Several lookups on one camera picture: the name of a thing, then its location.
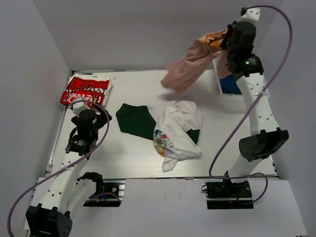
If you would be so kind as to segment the white green Charlie Brown t-shirt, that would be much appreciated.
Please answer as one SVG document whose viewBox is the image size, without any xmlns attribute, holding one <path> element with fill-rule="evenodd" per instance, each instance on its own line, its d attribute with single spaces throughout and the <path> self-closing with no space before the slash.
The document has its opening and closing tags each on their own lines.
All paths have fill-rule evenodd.
<svg viewBox="0 0 316 237">
<path fill-rule="evenodd" d="M 124 103 L 116 112 L 120 131 L 152 140 L 158 119 L 168 107 L 175 107 L 183 113 L 188 122 L 185 132 L 194 143 L 197 143 L 203 117 L 193 101 L 173 100 L 158 106 L 132 106 Z"/>
</svg>

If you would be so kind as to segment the pink orange print t-shirt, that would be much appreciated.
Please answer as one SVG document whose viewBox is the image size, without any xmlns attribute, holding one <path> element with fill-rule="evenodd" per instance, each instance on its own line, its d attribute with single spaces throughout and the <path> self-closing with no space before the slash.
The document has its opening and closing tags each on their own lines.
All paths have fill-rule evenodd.
<svg viewBox="0 0 316 237">
<path fill-rule="evenodd" d="M 186 91 L 203 73 L 213 59 L 218 59 L 220 79 L 230 75 L 227 52 L 220 44 L 227 34 L 227 29 L 208 33 L 196 39 L 187 54 L 167 66 L 167 74 L 160 81 L 164 88 L 179 94 Z"/>
</svg>

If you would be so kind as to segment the white colourful print t-shirt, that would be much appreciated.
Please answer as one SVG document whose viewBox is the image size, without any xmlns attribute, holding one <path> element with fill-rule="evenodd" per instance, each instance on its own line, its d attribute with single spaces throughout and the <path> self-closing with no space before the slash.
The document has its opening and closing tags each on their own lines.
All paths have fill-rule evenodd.
<svg viewBox="0 0 316 237">
<path fill-rule="evenodd" d="M 156 122 L 153 142 L 156 151 L 164 157 L 162 171 L 174 169 L 177 162 L 197 159 L 202 155 L 198 147 L 203 117 L 193 101 L 169 101 L 149 107 Z"/>
</svg>

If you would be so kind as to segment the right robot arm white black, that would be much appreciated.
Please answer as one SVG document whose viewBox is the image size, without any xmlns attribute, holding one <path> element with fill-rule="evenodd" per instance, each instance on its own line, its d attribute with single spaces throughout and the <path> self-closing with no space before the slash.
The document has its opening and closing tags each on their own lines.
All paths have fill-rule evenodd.
<svg viewBox="0 0 316 237">
<path fill-rule="evenodd" d="M 245 182 L 255 167 L 278 151 L 288 140 L 287 130 L 282 130 L 271 110 L 264 91 L 264 69 L 253 50 L 256 27 L 239 21 L 228 25 L 221 47 L 227 52 L 229 70 L 241 91 L 246 118 L 250 123 L 250 136 L 240 139 L 240 155 L 226 176 L 232 183 Z"/>
</svg>

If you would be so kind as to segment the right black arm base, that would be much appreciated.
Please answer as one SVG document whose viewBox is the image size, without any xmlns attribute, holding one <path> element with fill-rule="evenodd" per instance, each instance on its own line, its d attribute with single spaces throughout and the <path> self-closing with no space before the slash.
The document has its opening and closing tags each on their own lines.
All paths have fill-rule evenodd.
<svg viewBox="0 0 316 237">
<path fill-rule="evenodd" d="M 206 194 L 207 209 L 253 209 L 252 192 L 248 181 L 232 183 L 230 180 L 222 182 L 207 182 L 201 187 Z"/>
</svg>

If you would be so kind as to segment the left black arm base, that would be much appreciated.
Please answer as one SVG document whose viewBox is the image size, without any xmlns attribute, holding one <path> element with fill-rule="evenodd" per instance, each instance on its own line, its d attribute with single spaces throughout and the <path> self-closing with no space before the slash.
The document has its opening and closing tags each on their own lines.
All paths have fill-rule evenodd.
<svg viewBox="0 0 316 237">
<path fill-rule="evenodd" d="M 91 196 L 84 207 L 119 207 L 124 195 L 125 180 L 103 180 L 103 188 Z"/>
</svg>

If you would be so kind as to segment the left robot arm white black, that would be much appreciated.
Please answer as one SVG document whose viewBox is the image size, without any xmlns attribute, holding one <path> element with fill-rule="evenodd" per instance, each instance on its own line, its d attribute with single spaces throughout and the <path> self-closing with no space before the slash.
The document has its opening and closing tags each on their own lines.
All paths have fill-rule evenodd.
<svg viewBox="0 0 316 237">
<path fill-rule="evenodd" d="M 27 223 L 33 237 L 67 237 L 70 235 L 73 218 L 85 201 L 101 193 L 102 175 L 87 172 L 80 176 L 92 151 L 101 143 L 98 131 L 109 125 L 112 117 L 104 109 L 83 110 L 71 121 L 71 131 L 65 154 L 51 186 L 36 206 L 29 206 Z"/>
</svg>

